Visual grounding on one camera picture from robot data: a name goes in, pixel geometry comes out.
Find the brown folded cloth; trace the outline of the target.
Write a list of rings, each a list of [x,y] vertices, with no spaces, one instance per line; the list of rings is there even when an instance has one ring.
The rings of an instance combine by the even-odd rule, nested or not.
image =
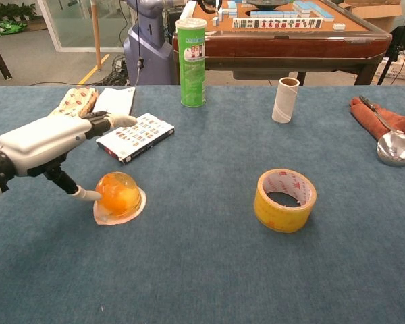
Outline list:
[[[389,132],[376,117],[376,115],[358,98],[354,97],[350,100],[350,113],[365,128],[375,140],[379,140],[384,134]],[[388,109],[382,108],[378,104],[374,104],[376,111],[385,121],[393,128],[405,133],[405,116],[397,114]]]

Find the wooden pole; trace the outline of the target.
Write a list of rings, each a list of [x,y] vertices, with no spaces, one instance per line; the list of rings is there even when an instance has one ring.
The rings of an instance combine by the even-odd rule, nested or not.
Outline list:
[[[99,34],[99,23],[98,23],[98,13],[97,13],[97,1],[90,0],[90,10],[92,17],[92,31],[94,37],[94,49],[96,55],[96,64],[98,71],[102,68],[101,63],[101,47],[100,47],[100,34]]]

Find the cardboard tube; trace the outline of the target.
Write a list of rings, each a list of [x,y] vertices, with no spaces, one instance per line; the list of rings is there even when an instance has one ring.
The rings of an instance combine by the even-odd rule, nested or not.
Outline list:
[[[291,121],[299,86],[296,78],[284,77],[279,80],[271,116],[273,121],[281,124]]]

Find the green chips can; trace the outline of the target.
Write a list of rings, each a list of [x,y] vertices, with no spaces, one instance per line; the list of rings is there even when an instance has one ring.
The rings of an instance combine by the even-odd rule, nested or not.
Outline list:
[[[181,103],[186,107],[205,104],[205,28],[201,18],[180,18],[176,22]]]

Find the blue table cloth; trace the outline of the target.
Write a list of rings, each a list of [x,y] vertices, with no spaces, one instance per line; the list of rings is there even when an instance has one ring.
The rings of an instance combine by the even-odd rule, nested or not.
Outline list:
[[[0,196],[1,324],[405,324],[405,167],[382,164],[350,115],[364,95],[405,115],[405,86],[302,87],[290,123],[275,89],[140,86],[135,116],[175,133],[122,165],[89,140],[62,165],[87,189],[111,171],[146,192],[133,221],[99,226],[90,203],[39,176]],[[315,186],[305,226],[255,215],[260,176]]]

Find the green potted plants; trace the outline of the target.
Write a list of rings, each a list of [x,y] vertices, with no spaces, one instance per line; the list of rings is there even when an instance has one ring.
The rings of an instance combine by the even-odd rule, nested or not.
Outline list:
[[[15,3],[0,3],[0,36],[17,34],[25,31],[27,21],[35,19],[37,15],[34,3],[20,5]]]

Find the white framed glass partition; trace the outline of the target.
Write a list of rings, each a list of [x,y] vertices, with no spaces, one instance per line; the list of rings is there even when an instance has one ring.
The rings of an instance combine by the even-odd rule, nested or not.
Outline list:
[[[127,32],[134,23],[134,10],[125,0],[37,0],[42,16],[59,52],[94,53],[92,6],[97,13],[99,48],[122,52]]]

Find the metal ladle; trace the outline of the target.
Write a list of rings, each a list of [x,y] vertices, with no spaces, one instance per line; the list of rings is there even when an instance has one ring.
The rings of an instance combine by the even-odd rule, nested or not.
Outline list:
[[[382,135],[377,141],[377,155],[379,159],[392,167],[405,167],[405,133],[392,127],[368,98],[360,95],[359,99],[389,130],[388,133]]]

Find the yellow tape roll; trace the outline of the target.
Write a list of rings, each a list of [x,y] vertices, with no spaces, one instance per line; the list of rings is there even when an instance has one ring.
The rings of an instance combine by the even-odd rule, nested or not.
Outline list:
[[[298,206],[275,202],[269,198],[273,192],[294,198]],[[316,188],[307,177],[291,169],[271,169],[258,179],[253,208],[263,225],[277,232],[293,233],[305,226],[316,201]]]

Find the red patterned snack packet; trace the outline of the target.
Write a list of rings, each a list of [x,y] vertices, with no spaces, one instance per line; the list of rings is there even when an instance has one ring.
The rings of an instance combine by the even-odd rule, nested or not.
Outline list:
[[[60,104],[50,112],[49,116],[84,117],[92,112],[98,96],[99,93],[95,88],[71,88],[66,92]]]

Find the white printed card box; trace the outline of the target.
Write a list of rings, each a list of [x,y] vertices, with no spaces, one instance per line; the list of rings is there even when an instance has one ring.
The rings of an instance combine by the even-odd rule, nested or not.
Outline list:
[[[175,132],[173,125],[150,113],[136,120],[133,126],[117,128],[96,139],[101,149],[122,164],[129,163]]]

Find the blue backed tile stack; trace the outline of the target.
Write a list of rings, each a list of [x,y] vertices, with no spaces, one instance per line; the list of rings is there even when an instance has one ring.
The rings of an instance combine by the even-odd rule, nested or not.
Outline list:
[[[322,18],[325,22],[334,21],[334,16],[332,14],[318,6],[313,1],[295,0],[293,2],[293,9],[302,17],[308,17],[311,14],[315,14],[317,17]]]

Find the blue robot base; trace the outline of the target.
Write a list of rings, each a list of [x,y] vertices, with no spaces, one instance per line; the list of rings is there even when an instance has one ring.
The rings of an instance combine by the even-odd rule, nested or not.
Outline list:
[[[186,0],[126,0],[137,17],[124,41],[130,85],[178,84],[173,47],[165,40],[163,10],[185,2]]]

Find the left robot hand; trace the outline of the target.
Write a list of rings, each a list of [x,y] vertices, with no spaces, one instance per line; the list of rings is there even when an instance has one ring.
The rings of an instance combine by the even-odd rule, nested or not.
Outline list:
[[[85,140],[101,136],[112,128],[133,126],[130,115],[104,111],[84,117],[54,115],[0,135],[0,151],[13,162],[15,177],[36,177],[43,174],[70,196],[82,201],[96,201],[101,194],[85,190],[61,169],[67,154]]]

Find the orange jelly cup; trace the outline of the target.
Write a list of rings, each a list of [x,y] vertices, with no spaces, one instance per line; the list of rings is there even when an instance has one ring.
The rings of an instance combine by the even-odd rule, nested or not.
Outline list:
[[[101,199],[94,202],[97,225],[121,225],[139,216],[146,205],[146,194],[135,180],[123,172],[105,174],[95,190]]]

